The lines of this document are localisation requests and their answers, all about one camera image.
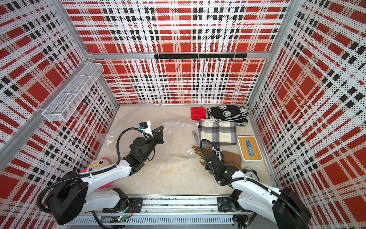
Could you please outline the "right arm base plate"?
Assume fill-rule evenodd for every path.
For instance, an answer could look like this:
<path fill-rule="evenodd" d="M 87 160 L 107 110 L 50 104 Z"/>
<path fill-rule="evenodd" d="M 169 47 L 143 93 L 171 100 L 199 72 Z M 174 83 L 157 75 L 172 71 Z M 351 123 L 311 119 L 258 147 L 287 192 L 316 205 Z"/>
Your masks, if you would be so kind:
<path fill-rule="evenodd" d="M 234 204 L 230 202 L 229 196 L 217 197 L 217 208 L 220 213 L 253 214 L 249 210 L 235 209 Z"/>

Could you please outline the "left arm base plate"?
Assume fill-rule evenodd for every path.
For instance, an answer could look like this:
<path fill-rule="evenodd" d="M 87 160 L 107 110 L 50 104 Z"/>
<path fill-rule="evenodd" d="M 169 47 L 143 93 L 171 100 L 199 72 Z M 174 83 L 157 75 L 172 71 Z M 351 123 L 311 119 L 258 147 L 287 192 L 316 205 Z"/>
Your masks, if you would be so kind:
<path fill-rule="evenodd" d="M 103 213 L 140 213 L 143 205 L 143 198 L 128 198 L 120 200 L 116 207 L 103 209 Z"/>

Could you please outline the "red knitted scarf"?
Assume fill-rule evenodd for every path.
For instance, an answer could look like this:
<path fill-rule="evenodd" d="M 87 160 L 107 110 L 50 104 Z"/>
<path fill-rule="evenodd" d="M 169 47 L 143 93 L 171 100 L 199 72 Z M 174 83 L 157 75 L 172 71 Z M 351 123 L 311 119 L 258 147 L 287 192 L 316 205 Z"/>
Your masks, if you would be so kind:
<path fill-rule="evenodd" d="M 199 121 L 201 119 L 206 119 L 206 109 L 203 106 L 200 107 L 192 107 L 191 111 L 191 119 L 195 121 Z"/>

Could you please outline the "clear plastic vacuum bag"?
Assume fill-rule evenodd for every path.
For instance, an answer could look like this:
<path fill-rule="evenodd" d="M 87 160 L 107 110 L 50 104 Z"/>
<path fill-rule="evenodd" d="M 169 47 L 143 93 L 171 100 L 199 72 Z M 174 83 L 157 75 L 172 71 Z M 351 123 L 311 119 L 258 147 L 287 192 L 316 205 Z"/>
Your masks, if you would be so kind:
<path fill-rule="evenodd" d="M 158 127 L 123 128 L 103 135 L 104 144 L 98 155 L 113 164 L 129 162 L 131 165 L 153 161 L 168 163 L 194 157 L 198 124 L 165 122 Z"/>

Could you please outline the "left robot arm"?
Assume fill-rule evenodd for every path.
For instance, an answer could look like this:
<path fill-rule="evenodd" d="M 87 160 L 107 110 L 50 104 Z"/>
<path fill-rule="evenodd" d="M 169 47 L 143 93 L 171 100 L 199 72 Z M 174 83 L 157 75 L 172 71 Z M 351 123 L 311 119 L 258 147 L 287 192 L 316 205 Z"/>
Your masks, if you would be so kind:
<path fill-rule="evenodd" d="M 143 123 L 136 129 L 142 134 L 130 144 L 127 156 L 117 155 L 117 162 L 95 171 L 77 173 L 68 172 L 64 177 L 45 188 L 37 197 L 37 207 L 52 214 L 59 225 L 67 224 L 81 213 L 99 209 L 112 212 L 124 212 L 130 208 L 128 196 L 120 189 L 113 188 L 102 192 L 99 188 L 118 179 L 136 174 L 146 161 L 153 157 L 157 145 L 164 143 L 164 127 L 154 130 L 143 128 Z"/>

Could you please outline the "brown knitted scarf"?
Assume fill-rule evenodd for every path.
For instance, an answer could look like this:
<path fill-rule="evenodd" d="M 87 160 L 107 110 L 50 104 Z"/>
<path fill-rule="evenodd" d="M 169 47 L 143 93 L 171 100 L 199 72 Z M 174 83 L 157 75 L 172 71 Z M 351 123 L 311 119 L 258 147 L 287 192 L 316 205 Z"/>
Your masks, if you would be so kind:
<path fill-rule="evenodd" d="M 192 146 L 191 149 L 193 150 L 194 153 L 196 153 L 200 157 L 199 161 L 205 167 L 205 169 L 208 170 L 210 174 L 213 174 L 212 171 L 206 166 L 206 161 L 202 151 L 200 150 L 200 147 Z M 214 151 L 213 147 L 204 147 L 203 149 L 207 156 L 212 154 Z M 238 170 L 241 170 L 242 159 L 240 155 L 228 151 L 222 151 L 222 153 L 224 155 L 224 161 L 226 165 L 234 166 Z"/>

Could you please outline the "grey white plaid scarf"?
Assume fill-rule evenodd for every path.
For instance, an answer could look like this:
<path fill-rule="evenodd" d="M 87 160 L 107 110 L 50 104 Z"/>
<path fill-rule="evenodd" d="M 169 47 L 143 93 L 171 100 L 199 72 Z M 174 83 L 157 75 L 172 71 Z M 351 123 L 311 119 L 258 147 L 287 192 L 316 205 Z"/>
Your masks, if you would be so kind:
<path fill-rule="evenodd" d="M 236 145 L 236 123 L 203 119 L 198 124 L 198 139 L 209 140 L 220 146 Z"/>

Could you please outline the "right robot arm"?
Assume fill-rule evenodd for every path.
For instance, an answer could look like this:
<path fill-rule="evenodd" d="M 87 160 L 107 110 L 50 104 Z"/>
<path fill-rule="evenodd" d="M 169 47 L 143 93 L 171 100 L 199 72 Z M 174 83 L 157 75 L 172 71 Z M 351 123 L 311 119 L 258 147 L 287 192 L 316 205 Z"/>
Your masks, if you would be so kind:
<path fill-rule="evenodd" d="M 204 154 L 204 159 L 216 182 L 234 189 L 230 202 L 236 211 L 252 211 L 280 229 L 310 228 L 311 213 L 292 189 L 271 187 L 250 178 L 236 167 L 226 165 L 215 153 Z"/>

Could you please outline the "black smiley pattern scarf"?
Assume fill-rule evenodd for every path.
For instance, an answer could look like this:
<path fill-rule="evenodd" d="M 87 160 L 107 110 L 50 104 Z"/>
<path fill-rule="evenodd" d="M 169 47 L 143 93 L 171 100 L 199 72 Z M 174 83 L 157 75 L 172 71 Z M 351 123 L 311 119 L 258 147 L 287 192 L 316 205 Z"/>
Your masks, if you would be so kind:
<path fill-rule="evenodd" d="M 237 126 L 248 124 L 249 112 L 243 105 L 224 105 L 207 108 L 209 119 L 216 121 L 235 122 Z"/>

